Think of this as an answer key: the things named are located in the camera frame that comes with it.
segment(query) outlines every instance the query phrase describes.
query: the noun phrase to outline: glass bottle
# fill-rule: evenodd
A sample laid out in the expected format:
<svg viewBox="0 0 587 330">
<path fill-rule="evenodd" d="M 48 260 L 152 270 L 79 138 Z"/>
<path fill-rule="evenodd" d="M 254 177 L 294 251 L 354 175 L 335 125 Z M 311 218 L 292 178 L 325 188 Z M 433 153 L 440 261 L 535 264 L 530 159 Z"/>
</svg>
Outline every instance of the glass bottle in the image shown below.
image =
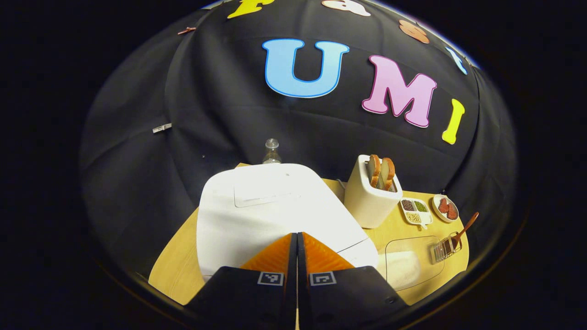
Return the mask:
<svg viewBox="0 0 587 330">
<path fill-rule="evenodd" d="M 281 157 L 277 153 L 279 142 L 277 139 L 267 139 L 265 142 L 265 157 L 263 157 L 263 164 L 281 163 Z"/>
</svg>

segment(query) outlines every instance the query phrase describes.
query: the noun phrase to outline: spoon handle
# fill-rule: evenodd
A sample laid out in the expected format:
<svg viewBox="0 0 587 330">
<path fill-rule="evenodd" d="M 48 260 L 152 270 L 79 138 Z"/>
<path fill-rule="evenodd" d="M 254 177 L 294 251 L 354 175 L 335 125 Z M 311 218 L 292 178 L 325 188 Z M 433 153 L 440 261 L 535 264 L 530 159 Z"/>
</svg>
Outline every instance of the spoon handle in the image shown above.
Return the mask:
<svg viewBox="0 0 587 330">
<path fill-rule="evenodd" d="M 463 230 L 458 235 L 456 235 L 453 239 L 458 242 L 458 240 L 461 238 L 461 235 L 467 229 L 469 229 L 469 227 L 471 227 L 471 225 L 473 224 L 473 222 L 475 222 L 475 220 L 477 219 L 478 216 L 479 216 L 479 212 L 475 212 L 475 214 L 473 214 L 473 216 L 471 217 L 471 220 L 469 220 L 469 223 L 465 226 L 465 228 L 463 228 Z"/>
</svg>

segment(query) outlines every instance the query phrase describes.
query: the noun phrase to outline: bottle cap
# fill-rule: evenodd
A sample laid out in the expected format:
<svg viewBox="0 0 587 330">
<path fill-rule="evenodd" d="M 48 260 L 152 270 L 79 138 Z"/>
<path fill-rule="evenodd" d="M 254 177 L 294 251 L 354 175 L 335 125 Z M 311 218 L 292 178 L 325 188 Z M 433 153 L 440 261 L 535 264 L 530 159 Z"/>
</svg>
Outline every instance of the bottle cap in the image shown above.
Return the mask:
<svg viewBox="0 0 587 330">
<path fill-rule="evenodd" d="M 267 141 L 265 142 L 265 147 L 275 149 L 279 147 L 279 142 L 277 141 L 277 139 L 267 139 Z"/>
</svg>

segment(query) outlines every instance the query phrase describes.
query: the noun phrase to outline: pink letter m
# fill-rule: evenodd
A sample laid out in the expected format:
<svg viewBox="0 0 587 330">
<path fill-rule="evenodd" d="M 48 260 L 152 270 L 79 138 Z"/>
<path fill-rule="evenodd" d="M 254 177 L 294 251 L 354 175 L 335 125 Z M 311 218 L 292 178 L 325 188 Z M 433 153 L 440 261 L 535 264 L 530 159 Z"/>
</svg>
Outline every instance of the pink letter m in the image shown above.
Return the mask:
<svg viewBox="0 0 587 330">
<path fill-rule="evenodd" d="M 369 60 L 375 65 L 375 80 L 371 96 L 362 103 L 363 109 L 378 114 L 386 113 L 388 108 L 385 97 L 389 92 L 394 116 L 401 115 L 414 100 L 411 110 L 406 113 L 406 121 L 418 127 L 428 127 L 428 112 L 436 82 L 419 73 L 406 86 L 396 62 L 379 55 L 372 55 Z"/>
</svg>

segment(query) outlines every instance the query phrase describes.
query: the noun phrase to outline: white clip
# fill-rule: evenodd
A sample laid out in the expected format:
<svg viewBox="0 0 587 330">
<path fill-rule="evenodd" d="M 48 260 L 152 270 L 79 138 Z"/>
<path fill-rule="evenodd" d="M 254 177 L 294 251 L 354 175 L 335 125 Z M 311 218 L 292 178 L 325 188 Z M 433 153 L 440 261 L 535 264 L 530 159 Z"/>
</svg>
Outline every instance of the white clip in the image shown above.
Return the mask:
<svg viewBox="0 0 587 330">
<path fill-rule="evenodd" d="M 166 129 L 170 129 L 171 128 L 171 123 L 169 124 L 165 124 L 165 125 L 161 125 L 159 127 L 155 127 L 153 128 L 153 134 L 160 132 L 162 130 L 166 130 Z"/>
</svg>

